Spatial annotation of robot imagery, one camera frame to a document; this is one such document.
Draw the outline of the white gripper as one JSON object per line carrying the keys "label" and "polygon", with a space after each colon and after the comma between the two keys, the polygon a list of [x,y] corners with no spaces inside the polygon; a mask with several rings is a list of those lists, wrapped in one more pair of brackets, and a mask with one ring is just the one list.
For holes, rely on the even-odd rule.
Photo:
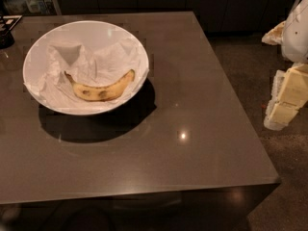
{"label": "white gripper", "polygon": [[308,102],[308,0],[301,0],[282,21],[262,37],[262,43],[281,45],[282,54],[294,64],[277,70],[264,126],[280,131],[287,127]]}

